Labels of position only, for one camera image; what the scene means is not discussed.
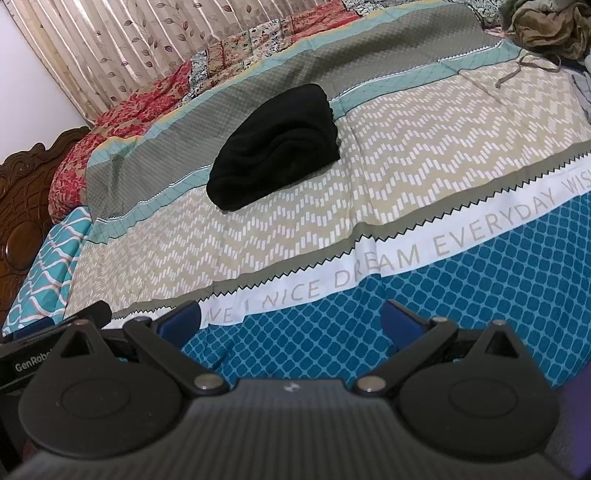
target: gray fabric stripe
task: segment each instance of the gray fabric stripe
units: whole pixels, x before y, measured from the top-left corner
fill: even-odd
[[[199,301],[210,297],[212,294],[220,295],[234,292],[239,288],[252,288],[275,277],[281,277],[299,269],[315,267],[327,260],[330,261],[343,254],[350,253],[355,246],[355,242],[363,236],[372,237],[376,240],[386,240],[396,237],[406,232],[406,230],[413,230],[416,226],[423,225],[425,222],[431,222],[435,218],[442,218],[444,215],[450,214],[453,210],[459,210],[462,206],[468,207],[472,203],[475,204],[484,201],[492,197],[495,193],[500,193],[504,190],[516,190],[525,183],[529,183],[554,170],[563,168],[577,157],[590,152],[591,140],[572,145],[566,150],[551,155],[533,165],[525,166],[516,172],[494,179],[480,187],[450,195],[385,225],[358,223],[353,228],[353,233],[350,237],[329,247],[282,260],[262,270],[242,274],[238,278],[216,282],[211,286],[200,288],[173,299],[134,303],[128,308],[114,313],[113,318],[124,317],[137,310],[155,310],[164,306],[176,307],[188,300]]]
[[[138,202],[211,164],[231,133],[257,107],[287,89],[317,83],[333,98],[367,80],[497,42],[482,31],[469,8],[449,4],[409,12],[367,32],[296,54],[218,90],[124,161],[88,167],[92,219],[124,215]]]

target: wall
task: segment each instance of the wall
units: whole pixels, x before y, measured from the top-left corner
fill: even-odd
[[[64,130],[86,125],[14,24],[0,0],[0,163]]]

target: beige curtain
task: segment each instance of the beige curtain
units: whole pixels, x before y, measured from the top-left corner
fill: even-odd
[[[5,0],[39,59],[90,122],[208,44],[323,3]]]

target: blue geometric pattern fabric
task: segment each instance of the blue geometric pattern fabric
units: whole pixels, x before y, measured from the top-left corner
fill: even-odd
[[[240,377],[339,377],[394,353],[379,308],[396,299],[463,328],[506,319],[553,385],[576,375],[591,348],[591,194],[461,254],[414,271],[372,275],[350,290],[209,326],[184,347],[230,383]]]
[[[61,321],[90,224],[88,209],[78,207],[52,227],[4,321],[4,335],[45,316]]]

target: headboard carving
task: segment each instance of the headboard carving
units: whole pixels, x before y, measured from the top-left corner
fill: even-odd
[[[52,223],[48,196],[53,174],[88,127],[63,132],[46,150],[42,143],[10,155],[0,165],[0,322],[28,274]]]

